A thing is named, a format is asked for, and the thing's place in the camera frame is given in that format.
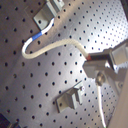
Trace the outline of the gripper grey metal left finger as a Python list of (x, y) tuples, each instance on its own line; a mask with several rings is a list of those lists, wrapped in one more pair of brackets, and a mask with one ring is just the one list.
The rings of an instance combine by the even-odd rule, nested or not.
[(128, 70), (128, 64), (123, 63), (111, 68), (107, 62), (85, 62), (83, 69), (87, 77), (94, 79), (97, 85), (108, 84), (119, 96)]

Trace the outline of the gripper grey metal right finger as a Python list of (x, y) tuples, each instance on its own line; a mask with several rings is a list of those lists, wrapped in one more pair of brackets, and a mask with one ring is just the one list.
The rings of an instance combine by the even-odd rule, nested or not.
[(123, 41), (114, 48), (104, 49), (98, 53), (90, 53), (87, 60), (107, 60), (110, 64), (124, 63), (128, 61), (128, 40)]

